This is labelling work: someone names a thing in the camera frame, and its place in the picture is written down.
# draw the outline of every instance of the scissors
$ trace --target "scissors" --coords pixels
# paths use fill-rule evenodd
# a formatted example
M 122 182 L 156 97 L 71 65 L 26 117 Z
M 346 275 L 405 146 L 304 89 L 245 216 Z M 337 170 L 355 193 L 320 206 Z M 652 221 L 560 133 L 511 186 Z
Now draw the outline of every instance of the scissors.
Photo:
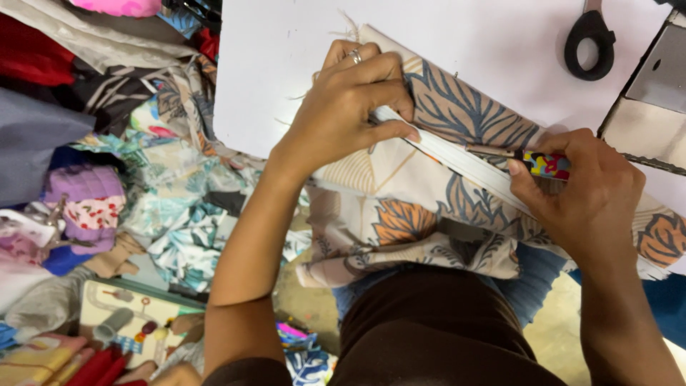
M 585 70 L 579 63 L 576 50 L 585 38 L 598 46 L 598 61 L 592 69 Z M 569 72 L 582 80 L 599 80 L 607 75 L 615 62 L 615 33 L 608 30 L 602 18 L 602 0 L 586 0 L 584 13 L 574 23 L 565 44 L 565 63 Z

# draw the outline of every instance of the right hand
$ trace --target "right hand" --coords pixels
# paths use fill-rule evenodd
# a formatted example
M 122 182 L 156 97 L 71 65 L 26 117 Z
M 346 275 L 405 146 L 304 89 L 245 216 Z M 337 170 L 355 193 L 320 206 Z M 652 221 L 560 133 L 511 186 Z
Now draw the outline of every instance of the right hand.
M 635 270 L 631 225 L 646 176 L 588 128 L 551 136 L 536 150 L 569 158 L 567 186 L 560 194 L 545 194 L 521 162 L 510 160 L 512 193 L 582 272 Z

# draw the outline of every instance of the beige patterned fabric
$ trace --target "beige patterned fabric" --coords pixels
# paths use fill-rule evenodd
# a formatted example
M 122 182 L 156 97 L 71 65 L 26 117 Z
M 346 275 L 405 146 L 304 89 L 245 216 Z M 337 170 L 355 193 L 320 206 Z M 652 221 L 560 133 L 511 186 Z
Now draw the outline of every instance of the beige patterned fabric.
M 437 68 L 368 26 L 361 43 L 398 52 L 411 95 L 413 123 L 457 144 L 526 148 L 545 130 Z M 420 262 L 500 278 L 519 274 L 518 242 L 569 256 L 535 218 L 437 163 L 403 139 L 384 141 L 327 165 L 307 188 L 313 228 L 312 261 L 297 268 L 300 283 L 338 287 L 402 262 Z M 447 218 L 482 228 L 485 241 L 466 256 L 436 231 Z M 634 241 L 656 269 L 686 250 L 684 220 L 644 194 Z

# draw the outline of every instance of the silver ring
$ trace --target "silver ring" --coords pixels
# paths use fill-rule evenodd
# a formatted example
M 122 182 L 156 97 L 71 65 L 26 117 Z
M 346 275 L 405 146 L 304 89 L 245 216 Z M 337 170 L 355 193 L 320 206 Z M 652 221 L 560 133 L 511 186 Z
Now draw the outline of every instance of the silver ring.
M 355 48 L 353 51 L 350 51 L 348 53 L 348 56 L 353 58 L 353 62 L 355 62 L 356 65 L 362 63 L 362 57 L 359 55 L 359 51 L 357 48 Z

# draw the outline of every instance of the left hand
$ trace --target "left hand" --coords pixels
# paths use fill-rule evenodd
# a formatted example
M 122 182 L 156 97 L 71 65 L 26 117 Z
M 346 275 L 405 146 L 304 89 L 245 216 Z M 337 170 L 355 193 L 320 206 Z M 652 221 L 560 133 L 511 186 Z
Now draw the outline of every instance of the left hand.
M 357 48 L 362 62 L 348 53 Z M 402 121 L 368 123 L 369 113 L 388 105 L 408 122 L 414 103 L 403 86 L 400 56 L 379 53 L 374 43 L 334 41 L 324 66 L 282 140 L 270 154 L 273 166 L 299 181 L 324 165 L 385 139 L 418 141 Z

